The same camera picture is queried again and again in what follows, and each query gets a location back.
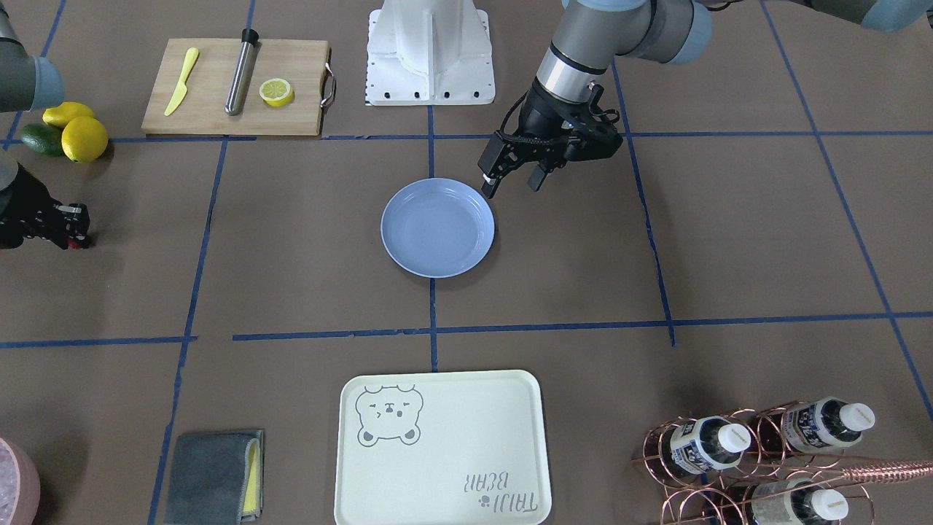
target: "gray towel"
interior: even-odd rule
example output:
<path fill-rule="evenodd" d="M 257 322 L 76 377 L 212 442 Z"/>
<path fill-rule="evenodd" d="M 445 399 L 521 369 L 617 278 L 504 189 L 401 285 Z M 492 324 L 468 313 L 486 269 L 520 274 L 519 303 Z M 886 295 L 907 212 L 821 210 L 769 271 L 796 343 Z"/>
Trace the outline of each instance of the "gray towel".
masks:
<path fill-rule="evenodd" d="M 262 438 L 262 430 L 178 436 L 169 477 L 166 525 L 238 525 L 244 518 L 247 454 L 256 443 L 261 467 Z"/>

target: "silver cylinder tool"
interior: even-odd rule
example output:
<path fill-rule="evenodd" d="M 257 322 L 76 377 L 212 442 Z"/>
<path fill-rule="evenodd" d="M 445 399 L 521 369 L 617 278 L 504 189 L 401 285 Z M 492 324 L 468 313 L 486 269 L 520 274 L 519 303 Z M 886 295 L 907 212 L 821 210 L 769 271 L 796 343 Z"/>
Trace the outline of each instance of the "silver cylinder tool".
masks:
<path fill-rule="evenodd" d="M 233 82 L 230 84 L 230 94 L 227 95 L 227 105 L 224 109 L 231 117 L 243 111 L 246 100 L 246 90 L 249 89 L 249 80 L 253 77 L 253 65 L 256 64 L 257 45 L 259 33 L 250 28 L 243 29 L 243 44 L 240 45 L 240 59 L 236 63 L 233 73 Z"/>

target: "blue plate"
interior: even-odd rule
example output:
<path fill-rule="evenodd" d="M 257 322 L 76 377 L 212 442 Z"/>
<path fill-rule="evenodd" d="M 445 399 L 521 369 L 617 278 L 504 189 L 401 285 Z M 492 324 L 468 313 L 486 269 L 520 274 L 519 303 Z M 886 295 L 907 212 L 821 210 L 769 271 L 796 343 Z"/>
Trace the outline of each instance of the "blue plate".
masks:
<path fill-rule="evenodd" d="M 402 188 L 383 212 L 383 244 L 421 277 L 453 277 L 482 261 L 493 244 L 493 210 L 476 190 L 449 178 Z"/>

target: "white bottle cap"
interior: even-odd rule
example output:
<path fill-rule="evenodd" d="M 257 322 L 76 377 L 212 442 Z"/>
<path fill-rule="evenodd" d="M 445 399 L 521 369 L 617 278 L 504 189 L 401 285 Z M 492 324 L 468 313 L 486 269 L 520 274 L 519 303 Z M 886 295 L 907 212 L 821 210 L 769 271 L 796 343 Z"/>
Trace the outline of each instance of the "white bottle cap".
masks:
<path fill-rule="evenodd" d="M 811 496 L 810 505 L 817 516 L 829 521 L 843 519 L 849 515 L 849 502 L 837 490 L 817 490 Z"/>
<path fill-rule="evenodd" d="M 719 444 L 729 452 L 744 452 L 751 447 L 752 434 L 738 423 L 724 425 L 717 433 Z"/>
<path fill-rule="evenodd" d="M 839 409 L 839 419 L 845 428 L 853 432 L 862 432 L 874 426 L 874 412 L 862 403 L 847 404 Z"/>

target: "folded cloth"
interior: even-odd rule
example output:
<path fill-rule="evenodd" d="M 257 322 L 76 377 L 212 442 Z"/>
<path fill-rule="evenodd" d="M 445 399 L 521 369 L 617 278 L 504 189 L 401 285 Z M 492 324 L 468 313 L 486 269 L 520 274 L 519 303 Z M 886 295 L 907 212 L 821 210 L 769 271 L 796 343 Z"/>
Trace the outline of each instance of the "folded cloth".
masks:
<path fill-rule="evenodd" d="M 263 431 L 178 436 L 166 525 L 238 525 L 262 510 Z"/>

